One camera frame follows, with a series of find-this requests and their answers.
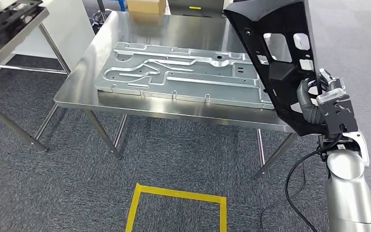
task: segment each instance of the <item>black cable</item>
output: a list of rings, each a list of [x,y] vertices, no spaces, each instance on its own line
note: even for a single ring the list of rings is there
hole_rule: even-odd
[[[298,160],[294,166],[291,168],[291,170],[289,171],[288,173],[288,176],[286,177],[286,181],[285,181],[285,196],[286,196],[286,199],[288,200],[288,203],[291,205],[292,209],[298,214],[298,216],[312,229],[312,231],[314,232],[317,232],[317,230],[315,229],[315,227],[312,225],[312,223],[310,223],[308,221],[308,219],[306,219],[306,217],[298,210],[298,208],[294,205],[294,203],[292,202],[291,198],[289,197],[289,193],[288,193],[288,185],[289,185],[289,180],[291,178],[291,175],[294,173],[295,169],[302,163],[304,162],[305,160],[307,160],[309,157],[311,156],[314,156],[316,154],[319,154],[319,153],[323,153],[323,152],[326,152],[328,151],[329,149],[331,149],[333,146],[335,146],[339,140],[342,138],[342,134],[338,134],[338,136],[335,138],[335,140],[330,143],[329,145],[319,149],[319,150],[316,150],[308,155],[306,155],[305,157],[301,158],[300,160]]]
[[[302,163],[302,173],[303,173],[303,184],[302,184],[301,188],[298,190],[298,192],[296,192],[292,196],[293,198],[296,197],[296,196],[298,196],[302,192],[302,190],[305,189],[306,177],[305,177],[305,164],[304,163]],[[277,206],[277,205],[279,205],[281,203],[282,203],[282,200],[281,201],[277,201],[274,204],[272,204],[272,205],[270,205],[270,206],[268,206],[268,207],[266,207],[265,209],[262,210],[261,215],[259,216],[259,224],[261,225],[261,231],[262,232],[264,232],[264,228],[263,228],[263,225],[262,225],[262,216],[264,215],[265,211],[267,211],[267,210],[269,210],[269,209],[271,209],[271,208],[273,208],[273,207],[275,207],[275,206]]]

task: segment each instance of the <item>black bracket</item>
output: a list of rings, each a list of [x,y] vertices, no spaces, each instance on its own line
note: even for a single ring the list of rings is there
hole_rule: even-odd
[[[318,93],[322,93],[307,0],[235,2],[224,14],[252,60],[278,116],[299,136],[326,134],[326,126],[307,122],[301,113],[291,108],[298,102],[296,90],[303,79],[315,79]],[[268,33],[285,37],[291,60],[278,60],[273,56],[264,39]],[[294,40],[296,35],[306,35],[309,46],[298,48]]]

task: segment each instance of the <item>cardboard box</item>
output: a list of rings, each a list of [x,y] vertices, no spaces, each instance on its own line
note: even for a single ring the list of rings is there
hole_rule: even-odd
[[[153,26],[158,25],[161,20],[161,16],[159,14],[139,13],[139,12],[131,12],[130,18],[134,22],[142,23],[143,25],[153,25]]]
[[[127,0],[129,12],[162,15],[166,10],[166,0]]]

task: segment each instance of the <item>blue object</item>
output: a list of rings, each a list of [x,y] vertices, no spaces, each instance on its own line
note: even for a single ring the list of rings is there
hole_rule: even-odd
[[[120,11],[126,11],[126,7],[124,6],[124,0],[113,0],[118,1],[120,6]]]

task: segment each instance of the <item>black tray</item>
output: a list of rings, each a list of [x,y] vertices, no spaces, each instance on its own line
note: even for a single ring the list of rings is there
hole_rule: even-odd
[[[0,12],[0,44],[11,40],[44,8],[41,0],[18,0]]]

